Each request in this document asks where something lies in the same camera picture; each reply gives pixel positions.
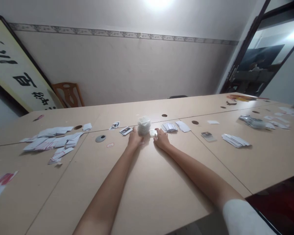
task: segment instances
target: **wooden table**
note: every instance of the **wooden table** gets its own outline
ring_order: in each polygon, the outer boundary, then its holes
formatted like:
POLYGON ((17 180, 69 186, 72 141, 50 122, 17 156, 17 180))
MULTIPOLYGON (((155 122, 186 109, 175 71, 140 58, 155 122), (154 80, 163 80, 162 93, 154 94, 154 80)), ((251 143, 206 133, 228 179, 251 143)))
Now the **wooden table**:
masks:
MULTIPOLYGON (((283 116, 291 122, 290 131, 256 131, 237 121, 241 114, 272 116, 280 111, 279 106, 286 105, 257 100, 228 106, 226 95, 37 111, 7 125, 0 130, 0 176, 15 170, 19 173, 0 196, 0 234, 71 234, 126 147, 128 136, 108 128, 115 121, 121 122, 120 127, 136 125, 143 115, 151 118, 152 128, 169 120, 184 121, 192 132, 170 133, 171 143, 214 170, 244 197, 293 176, 294 117, 283 116), (33 122, 42 114, 45 117, 33 122), (221 124, 211 125, 207 120, 221 124), (46 128, 89 122, 93 128, 63 157, 60 168, 47 165, 55 150, 22 153, 27 145, 19 143, 23 138, 46 128), (200 136, 204 131, 217 141, 207 143, 200 136), (223 133, 242 137, 253 146, 236 149, 221 139, 223 133), (101 134, 107 139, 96 143, 101 134)), ((147 138, 136 153, 112 233, 165 234, 213 210, 176 163, 147 138)))

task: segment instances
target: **framed calligraphy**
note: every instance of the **framed calligraphy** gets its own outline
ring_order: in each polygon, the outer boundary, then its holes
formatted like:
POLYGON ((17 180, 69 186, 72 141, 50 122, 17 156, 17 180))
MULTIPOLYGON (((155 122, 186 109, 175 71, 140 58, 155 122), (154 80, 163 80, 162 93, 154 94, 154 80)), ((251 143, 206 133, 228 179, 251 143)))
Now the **framed calligraphy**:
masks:
POLYGON ((50 82, 2 16, 0 93, 24 114, 63 108, 50 82))

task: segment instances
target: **tile border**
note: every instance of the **tile border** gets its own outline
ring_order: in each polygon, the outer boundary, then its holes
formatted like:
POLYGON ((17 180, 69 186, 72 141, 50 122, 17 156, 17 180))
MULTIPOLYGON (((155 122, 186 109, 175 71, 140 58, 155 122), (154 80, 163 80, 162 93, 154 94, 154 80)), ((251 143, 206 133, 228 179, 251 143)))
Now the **tile border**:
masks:
POLYGON ((238 44, 238 41, 231 41, 231 40, 181 37, 181 36, 147 34, 147 33, 133 33, 133 32, 123 32, 123 31, 103 30, 103 29, 84 29, 84 28, 59 27, 59 26, 22 24, 22 23, 9 23, 9 25, 14 31, 211 43, 211 44, 223 44, 223 45, 232 45, 232 46, 237 46, 238 44))

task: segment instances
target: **doorway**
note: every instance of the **doorway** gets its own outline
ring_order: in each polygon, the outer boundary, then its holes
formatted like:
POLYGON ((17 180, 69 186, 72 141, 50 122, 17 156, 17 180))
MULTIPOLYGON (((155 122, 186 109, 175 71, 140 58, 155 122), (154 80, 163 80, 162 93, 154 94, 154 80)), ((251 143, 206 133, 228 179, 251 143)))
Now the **doorway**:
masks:
POLYGON ((259 97, 293 52, 294 1, 273 9, 276 4, 266 2, 254 20, 221 93, 259 97))

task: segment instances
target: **wooden chair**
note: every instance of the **wooden chair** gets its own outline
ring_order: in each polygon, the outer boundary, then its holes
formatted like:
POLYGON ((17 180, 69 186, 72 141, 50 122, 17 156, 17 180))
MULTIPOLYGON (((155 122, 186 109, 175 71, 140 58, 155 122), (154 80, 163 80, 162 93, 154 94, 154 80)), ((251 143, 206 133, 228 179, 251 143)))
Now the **wooden chair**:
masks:
POLYGON ((52 87, 53 87, 53 89, 55 91, 55 94, 57 95, 57 97, 61 101, 61 104, 63 105, 63 107, 68 108, 66 103, 70 105, 70 108, 78 107, 78 100, 77 100, 77 97, 75 96, 74 91, 73 91, 74 88, 76 88, 76 90, 77 90, 79 100, 81 101, 82 107, 85 106, 83 98, 82 98, 81 93, 79 91, 78 85, 76 83, 57 83, 57 84, 53 84, 52 87), (64 92, 64 100, 65 100, 66 103, 63 101, 63 99, 60 96, 57 89, 63 90, 63 92, 64 92))

